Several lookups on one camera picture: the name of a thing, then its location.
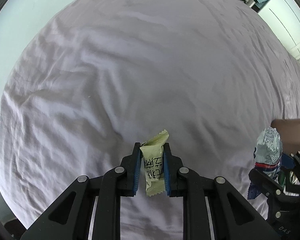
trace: wrinkled fabric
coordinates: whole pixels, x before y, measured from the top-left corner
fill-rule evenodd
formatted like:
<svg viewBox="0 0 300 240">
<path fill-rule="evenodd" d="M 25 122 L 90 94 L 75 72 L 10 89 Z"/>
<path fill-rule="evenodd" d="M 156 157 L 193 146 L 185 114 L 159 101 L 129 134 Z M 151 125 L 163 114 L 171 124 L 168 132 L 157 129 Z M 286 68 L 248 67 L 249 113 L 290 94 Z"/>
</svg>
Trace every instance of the wrinkled fabric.
<svg viewBox="0 0 300 240">
<path fill-rule="evenodd" d="M 76 0 L 34 37 L 0 101 L 0 191 L 28 228 L 79 175 L 166 129 L 172 154 L 245 197 L 271 121 L 300 118 L 300 64 L 238 0 Z M 122 239 L 182 239 L 182 198 L 122 198 Z M 252 201 L 266 215 L 262 196 Z"/>
</svg>

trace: yellow candy wrapper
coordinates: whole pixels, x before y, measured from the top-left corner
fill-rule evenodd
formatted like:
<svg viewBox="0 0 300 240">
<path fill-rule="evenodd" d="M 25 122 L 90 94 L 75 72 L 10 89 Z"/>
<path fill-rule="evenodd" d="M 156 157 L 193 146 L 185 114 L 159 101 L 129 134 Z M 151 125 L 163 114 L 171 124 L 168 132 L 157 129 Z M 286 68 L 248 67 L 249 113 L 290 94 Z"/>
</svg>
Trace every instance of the yellow candy wrapper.
<svg viewBox="0 0 300 240">
<path fill-rule="evenodd" d="M 163 178 L 163 145 L 166 143 L 168 137 L 169 133 L 163 130 L 140 147 L 146 173 L 146 194 L 149 197 L 165 190 Z"/>
</svg>

